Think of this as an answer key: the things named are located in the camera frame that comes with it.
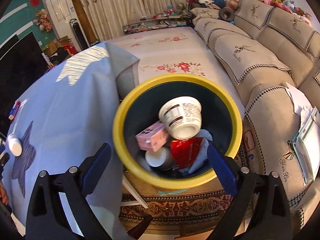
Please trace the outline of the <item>red snack bag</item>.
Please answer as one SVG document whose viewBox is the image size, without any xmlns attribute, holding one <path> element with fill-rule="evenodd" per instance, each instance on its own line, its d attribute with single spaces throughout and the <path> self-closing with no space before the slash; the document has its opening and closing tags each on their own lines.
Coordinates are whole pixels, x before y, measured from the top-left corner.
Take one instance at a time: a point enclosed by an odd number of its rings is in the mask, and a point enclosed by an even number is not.
<svg viewBox="0 0 320 240">
<path fill-rule="evenodd" d="M 185 140 L 173 140 L 170 143 L 170 154 L 178 169 L 191 167 L 194 163 L 203 138 L 193 137 Z"/>
</svg>

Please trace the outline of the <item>strawberry paper cup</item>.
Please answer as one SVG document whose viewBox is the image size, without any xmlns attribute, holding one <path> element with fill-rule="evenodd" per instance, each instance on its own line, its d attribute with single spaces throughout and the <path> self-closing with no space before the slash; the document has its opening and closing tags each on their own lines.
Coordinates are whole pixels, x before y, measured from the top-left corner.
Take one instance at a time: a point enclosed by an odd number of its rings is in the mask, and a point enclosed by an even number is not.
<svg viewBox="0 0 320 240">
<path fill-rule="evenodd" d="M 145 160 L 151 167 L 161 170 L 168 170 L 174 166 L 174 159 L 170 150 L 165 147 L 161 147 L 156 152 L 146 151 Z"/>
</svg>

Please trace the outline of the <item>pink strawberry milk carton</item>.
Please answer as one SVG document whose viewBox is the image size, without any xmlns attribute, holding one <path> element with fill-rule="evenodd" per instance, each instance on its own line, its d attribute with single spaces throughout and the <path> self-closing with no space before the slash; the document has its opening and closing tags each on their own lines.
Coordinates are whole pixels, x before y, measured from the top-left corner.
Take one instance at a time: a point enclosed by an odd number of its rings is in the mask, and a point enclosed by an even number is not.
<svg viewBox="0 0 320 240">
<path fill-rule="evenodd" d="M 157 121 L 135 136 L 138 146 L 144 151 L 158 151 L 170 138 L 165 124 Z"/>
</svg>

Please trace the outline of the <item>white instant noodle bowl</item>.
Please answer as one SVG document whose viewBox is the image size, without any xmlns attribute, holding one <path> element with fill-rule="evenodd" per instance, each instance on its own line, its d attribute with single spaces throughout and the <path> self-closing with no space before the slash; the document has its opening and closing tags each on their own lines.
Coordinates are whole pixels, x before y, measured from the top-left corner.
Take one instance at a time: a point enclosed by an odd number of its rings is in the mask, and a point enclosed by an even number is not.
<svg viewBox="0 0 320 240">
<path fill-rule="evenodd" d="M 171 137 L 190 139 L 197 135 L 202 125 L 200 102 L 191 96 L 180 96 L 165 103 L 158 114 L 159 120 Z"/>
</svg>

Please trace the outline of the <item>yellow rimmed dark trash bin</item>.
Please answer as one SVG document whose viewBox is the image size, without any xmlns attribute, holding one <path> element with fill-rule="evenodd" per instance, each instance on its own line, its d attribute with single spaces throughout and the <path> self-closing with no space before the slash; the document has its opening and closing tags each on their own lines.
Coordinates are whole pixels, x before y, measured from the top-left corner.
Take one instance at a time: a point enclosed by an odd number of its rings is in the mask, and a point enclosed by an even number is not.
<svg viewBox="0 0 320 240">
<path fill-rule="evenodd" d="M 164 189 L 188 189 L 217 177 L 209 164 L 187 178 L 163 176 L 138 160 L 142 151 L 135 136 L 157 120 L 178 140 L 200 129 L 213 135 L 219 150 L 234 158 L 242 137 L 242 118 L 232 97 L 212 81 L 191 74 L 154 77 L 131 90 L 119 105 L 113 122 L 113 143 L 124 166 L 140 180 Z"/>
</svg>

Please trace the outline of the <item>small white yogurt cup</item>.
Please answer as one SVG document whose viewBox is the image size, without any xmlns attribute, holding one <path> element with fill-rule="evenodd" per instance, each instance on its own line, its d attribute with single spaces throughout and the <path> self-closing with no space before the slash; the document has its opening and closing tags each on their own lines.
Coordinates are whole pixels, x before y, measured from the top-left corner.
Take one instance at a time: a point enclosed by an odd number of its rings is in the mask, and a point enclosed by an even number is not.
<svg viewBox="0 0 320 240">
<path fill-rule="evenodd" d="M 9 134 L 7 137 L 7 143 L 10 152 L 15 156 L 19 157 L 22 154 L 23 148 L 20 140 L 13 133 Z"/>
</svg>

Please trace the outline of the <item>white tissue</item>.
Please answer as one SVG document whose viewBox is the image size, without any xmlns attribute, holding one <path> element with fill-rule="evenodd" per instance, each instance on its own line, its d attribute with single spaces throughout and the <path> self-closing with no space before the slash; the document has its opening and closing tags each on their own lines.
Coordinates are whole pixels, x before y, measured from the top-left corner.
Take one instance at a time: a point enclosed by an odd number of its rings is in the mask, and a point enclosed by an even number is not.
<svg viewBox="0 0 320 240">
<path fill-rule="evenodd" d="M 199 149 L 197 157 L 196 157 L 195 161 L 193 162 L 193 164 L 191 165 L 191 167 L 186 167 L 186 168 L 179 170 L 179 172 L 183 176 L 187 176 L 189 174 L 194 173 L 195 171 L 197 171 L 199 168 L 201 168 L 204 165 L 205 161 L 208 160 L 207 150 L 208 150 L 209 144 L 211 142 L 213 142 L 212 135 L 206 129 L 201 129 L 199 131 L 199 133 L 197 133 L 196 137 L 202 138 L 202 141 L 200 143 L 200 149 Z"/>
</svg>

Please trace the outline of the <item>patterned red rug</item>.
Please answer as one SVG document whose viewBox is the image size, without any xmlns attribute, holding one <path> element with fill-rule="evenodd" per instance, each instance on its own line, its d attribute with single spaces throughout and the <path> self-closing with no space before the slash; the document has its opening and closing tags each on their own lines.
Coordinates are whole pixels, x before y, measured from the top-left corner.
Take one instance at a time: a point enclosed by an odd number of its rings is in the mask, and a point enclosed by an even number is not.
<svg viewBox="0 0 320 240">
<path fill-rule="evenodd" d="M 153 217 L 146 231 L 151 234 L 174 235 L 180 224 L 184 224 L 189 232 L 212 230 L 233 200 L 217 178 L 183 192 L 164 194 L 129 171 L 125 171 L 124 176 L 148 205 L 147 208 L 142 205 L 120 208 L 119 220 L 126 230 L 139 224 L 147 215 Z"/>
</svg>

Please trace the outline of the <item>blue star tablecloth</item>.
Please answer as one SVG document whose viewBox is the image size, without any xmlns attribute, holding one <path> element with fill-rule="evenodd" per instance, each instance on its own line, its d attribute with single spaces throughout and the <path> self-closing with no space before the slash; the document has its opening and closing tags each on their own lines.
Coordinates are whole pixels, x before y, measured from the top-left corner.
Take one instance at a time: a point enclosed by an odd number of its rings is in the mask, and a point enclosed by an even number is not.
<svg viewBox="0 0 320 240">
<path fill-rule="evenodd" d="M 117 81 L 138 61 L 128 51 L 103 42 L 56 66 L 20 96 L 22 107 L 9 131 L 18 137 L 23 152 L 10 157 L 3 183 L 22 224 L 40 171 L 65 172 L 103 143 L 112 144 Z"/>
</svg>

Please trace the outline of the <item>papers on sofa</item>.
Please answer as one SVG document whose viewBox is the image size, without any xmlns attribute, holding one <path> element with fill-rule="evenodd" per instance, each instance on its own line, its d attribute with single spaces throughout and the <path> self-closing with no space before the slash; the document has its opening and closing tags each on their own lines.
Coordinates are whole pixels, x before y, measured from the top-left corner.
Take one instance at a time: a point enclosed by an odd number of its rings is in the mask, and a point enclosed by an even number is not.
<svg viewBox="0 0 320 240">
<path fill-rule="evenodd" d="M 285 88 L 293 102 L 294 112 L 300 117 L 300 128 L 291 141 L 302 170 L 304 183 L 314 181 L 319 171 L 319 111 L 305 94 L 287 84 Z"/>
</svg>

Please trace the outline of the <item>large curved television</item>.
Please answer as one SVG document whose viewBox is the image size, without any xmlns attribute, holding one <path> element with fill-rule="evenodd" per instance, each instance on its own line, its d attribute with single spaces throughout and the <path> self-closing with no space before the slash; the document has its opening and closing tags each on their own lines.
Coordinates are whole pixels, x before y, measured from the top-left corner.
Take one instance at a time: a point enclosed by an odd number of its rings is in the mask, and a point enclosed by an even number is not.
<svg viewBox="0 0 320 240">
<path fill-rule="evenodd" d="M 48 70 L 42 49 L 31 32 L 1 57 L 1 134 L 9 130 L 10 111 L 15 101 Z"/>
</svg>

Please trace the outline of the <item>beige sofa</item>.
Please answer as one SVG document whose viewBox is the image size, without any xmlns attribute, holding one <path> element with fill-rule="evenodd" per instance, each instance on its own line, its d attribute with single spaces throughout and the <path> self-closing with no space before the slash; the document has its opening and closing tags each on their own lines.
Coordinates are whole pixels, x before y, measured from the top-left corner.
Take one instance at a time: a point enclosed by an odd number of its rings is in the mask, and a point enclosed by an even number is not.
<svg viewBox="0 0 320 240">
<path fill-rule="evenodd" d="M 285 88 L 296 87 L 319 111 L 319 33 L 296 15 L 256 0 L 241 0 L 233 23 L 209 8 L 192 9 L 191 18 L 245 108 L 242 139 L 249 168 L 279 173 L 293 228 L 302 229 L 319 205 L 319 171 L 304 183 L 291 146 L 300 117 Z"/>
</svg>

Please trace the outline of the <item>black tower fan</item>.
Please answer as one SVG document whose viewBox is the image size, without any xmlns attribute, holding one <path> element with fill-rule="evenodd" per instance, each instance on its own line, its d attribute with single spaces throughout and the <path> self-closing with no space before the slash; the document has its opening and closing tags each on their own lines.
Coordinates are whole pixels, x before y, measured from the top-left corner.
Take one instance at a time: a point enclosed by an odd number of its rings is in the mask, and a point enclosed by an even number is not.
<svg viewBox="0 0 320 240">
<path fill-rule="evenodd" d="M 73 31 L 73 34 L 77 40 L 78 45 L 80 46 L 81 50 L 88 49 L 89 46 L 87 44 L 87 41 L 83 35 L 83 32 L 81 30 L 80 24 L 76 18 L 72 18 L 69 22 L 71 29 Z"/>
</svg>

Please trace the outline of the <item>floral bed cover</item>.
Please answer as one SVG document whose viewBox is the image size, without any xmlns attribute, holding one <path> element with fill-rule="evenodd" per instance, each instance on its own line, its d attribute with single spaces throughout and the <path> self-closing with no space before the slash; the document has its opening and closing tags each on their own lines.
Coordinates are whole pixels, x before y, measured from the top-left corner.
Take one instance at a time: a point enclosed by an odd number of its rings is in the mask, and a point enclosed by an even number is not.
<svg viewBox="0 0 320 240">
<path fill-rule="evenodd" d="M 193 28 L 152 30 L 114 38 L 110 42 L 138 58 L 138 62 L 115 71 L 122 98 L 153 77 L 187 73 L 220 85 L 232 97 L 240 114 L 244 115 L 245 108 L 231 79 Z"/>
</svg>

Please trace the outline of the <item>cluttered low glass table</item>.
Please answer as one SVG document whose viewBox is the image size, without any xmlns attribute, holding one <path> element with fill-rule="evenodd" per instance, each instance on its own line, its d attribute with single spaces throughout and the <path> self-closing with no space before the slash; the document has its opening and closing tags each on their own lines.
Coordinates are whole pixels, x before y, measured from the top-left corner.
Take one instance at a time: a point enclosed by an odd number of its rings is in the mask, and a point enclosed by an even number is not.
<svg viewBox="0 0 320 240">
<path fill-rule="evenodd" d="M 156 29 L 186 27 L 190 23 L 190 15 L 183 10 L 177 10 L 172 5 L 169 5 L 166 11 L 161 14 L 153 15 L 151 18 L 142 16 L 139 22 L 124 25 L 123 33 L 124 35 L 130 35 Z"/>
</svg>

